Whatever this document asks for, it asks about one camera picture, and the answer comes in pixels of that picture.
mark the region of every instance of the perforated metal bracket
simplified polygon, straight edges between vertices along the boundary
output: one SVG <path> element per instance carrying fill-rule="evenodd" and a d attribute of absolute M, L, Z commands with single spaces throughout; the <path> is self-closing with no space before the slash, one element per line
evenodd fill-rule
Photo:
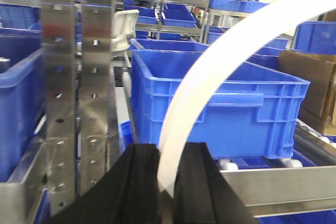
<path fill-rule="evenodd" d="M 51 214 L 76 196 L 74 0 L 41 0 Z"/>

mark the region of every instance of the metal upright post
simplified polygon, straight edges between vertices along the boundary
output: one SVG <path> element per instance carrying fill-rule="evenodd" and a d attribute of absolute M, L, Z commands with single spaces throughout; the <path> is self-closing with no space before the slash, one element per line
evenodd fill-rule
<path fill-rule="evenodd" d="M 74 0 L 41 0 L 51 214 L 76 196 Z"/>
<path fill-rule="evenodd" d="M 204 8 L 204 13 L 203 13 L 203 18 L 202 18 L 202 30 L 201 30 L 201 35 L 199 36 L 199 42 L 200 43 L 202 43 L 202 40 L 203 40 L 204 27 L 205 27 L 205 19 L 207 17 L 207 13 L 208 13 L 208 10 L 209 10 L 209 2 L 210 2 L 210 0 L 208 0 L 208 4 Z"/>
<path fill-rule="evenodd" d="M 110 67 L 112 0 L 82 0 L 80 194 L 106 172 L 118 152 L 114 74 Z M 109 145 L 112 137 L 114 144 Z"/>

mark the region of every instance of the white roller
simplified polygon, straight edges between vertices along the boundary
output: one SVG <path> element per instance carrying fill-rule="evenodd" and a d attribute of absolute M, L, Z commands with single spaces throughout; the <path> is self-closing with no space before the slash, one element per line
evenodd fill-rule
<path fill-rule="evenodd" d="M 225 163 L 222 165 L 223 170 L 239 170 L 236 163 Z"/>
<path fill-rule="evenodd" d="M 231 163 L 231 160 L 229 158 L 222 158 L 221 160 L 219 160 L 219 165 L 221 167 L 223 167 L 223 165 L 225 165 L 227 163 Z"/>
<path fill-rule="evenodd" d="M 290 159 L 285 162 L 285 166 L 288 168 L 299 168 L 303 167 L 303 164 L 297 159 Z"/>
<path fill-rule="evenodd" d="M 322 141 L 324 141 L 327 144 L 330 144 L 330 140 L 326 136 L 319 136 L 319 139 L 322 140 Z"/>
<path fill-rule="evenodd" d="M 173 196 L 184 144 L 198 115 L 220 84 L 273 38 L 334 8 L 334 0 L 279 0 L 239 22 L 203 53 L 181 82 L 163 123 L 158 170 L 161 191 Z M 238 41 L 242 35 L 248 39 L 241 44 Z"/>
<path fill-rule="evenodd" d="M 315 136 L 315 137 L 319 137 L 319 136 L 320 136 L 319 133 L 317 133 L 316 131 L 308 131 L 308 133 L 309 133 L 310 135 Z"/>

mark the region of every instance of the gray metal beam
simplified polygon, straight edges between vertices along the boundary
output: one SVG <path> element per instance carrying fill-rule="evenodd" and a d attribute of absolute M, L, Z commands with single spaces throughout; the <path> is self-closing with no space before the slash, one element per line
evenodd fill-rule
<path fill-rule="evenodd" d="M 222 171 L 255 217 L 336 209 L 335 173 L 336 166 Z"/>

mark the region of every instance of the metal bar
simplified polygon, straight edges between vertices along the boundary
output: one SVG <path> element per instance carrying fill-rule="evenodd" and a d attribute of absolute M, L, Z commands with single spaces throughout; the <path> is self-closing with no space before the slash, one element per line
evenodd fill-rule
<path fill-rule="evenodd" d="M 110 66 L 112 1 L 82 0 L 81 195 L 105 174 L 110 165 L 108 140 L 118 136 Z"/>
<path fill-rule="evenodd" d="M 0 183 L 0 223 L 33 224 L 46 188 L 46 147 L 38 134 L 6 183 Z"/>
<path fill-rule="evenodd" d="M 232 12 L 230 10 L 216 10 L 216 9 L 210 9 L 210 8 L 209 8 L 209 14 L 217 15 L 217 16 L 229 15 L 229 16 L 237 16 L 237 17 L 248 17 L 249 15 L 251 15 L 251 13 Z"/>
<path fill-rule="evenodd" d="M 0 0 L 0 4 L 41 7 L 41 0 Z"/>
<path fill-rule="evenodd" d="M 159 25 L 152 24 L 142 24 L 137 23 L 136 29 L 140 31 L 157 31 Z M 198 28 L 187 28 L 178 26 L 161 26 L 161 32 L 164 33 L 175 33 L 175 34 L 185 34 L 185 35 L 200 35 L 201 29 Z"/>
<path fill-rule="evenodd" d="M 336 166 L 222 171 L 255 217 L 336 208 Z"/>
<path fill-rule="evenodd" d="M 210 0 L 207 0 L 207 6 L 204 9 L 203 18 L 202 18 L 201 35 L 199 36 L 199 41 L 198 41 L 198 42 L 201 42 L 201 43 L 203 41 L 203 36 L 204 36 L 205 19 L 206 19 L 206 15 L 207 15 L 207 12 L 208 12 L 208 9 L 209 9 L 209 2 L 210 2 Z"/>
<path fill-rule="evenodd" d="M 51 214 L 76 196 L 74 0 L 41 0 Z"/>

